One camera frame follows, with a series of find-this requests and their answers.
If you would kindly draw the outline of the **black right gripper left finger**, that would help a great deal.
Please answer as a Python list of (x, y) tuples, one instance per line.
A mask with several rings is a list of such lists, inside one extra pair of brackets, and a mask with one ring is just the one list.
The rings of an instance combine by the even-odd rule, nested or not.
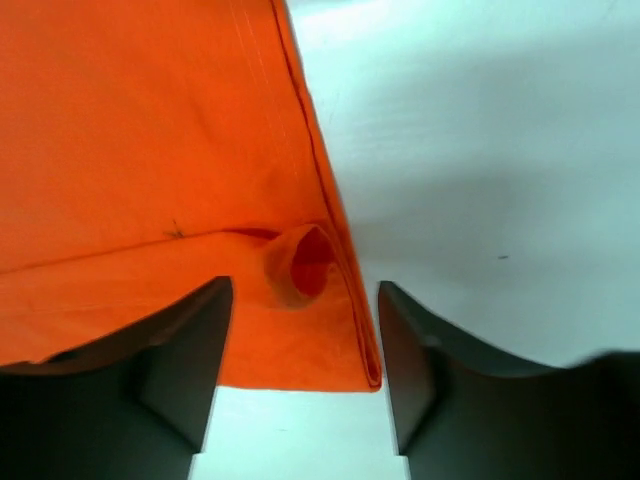
[(43, 363), (1, 370), (5, 479), (185, 479), (231, 320), (227, 277)]

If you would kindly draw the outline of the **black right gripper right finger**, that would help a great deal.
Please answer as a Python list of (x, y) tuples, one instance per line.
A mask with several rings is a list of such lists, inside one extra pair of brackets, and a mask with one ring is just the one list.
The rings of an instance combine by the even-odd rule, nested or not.
[(639, 356), (559, 368), (501, 350), (378, 287), (398, 452), (414, 479), (635, 479)]

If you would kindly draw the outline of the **orange t shirt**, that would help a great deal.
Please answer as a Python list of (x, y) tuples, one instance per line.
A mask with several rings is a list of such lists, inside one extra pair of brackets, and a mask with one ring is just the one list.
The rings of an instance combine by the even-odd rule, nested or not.
[(1, 360), (234, 286), (221, 382), (374, 392), (376, 334), (282, 1), (1, 5)]

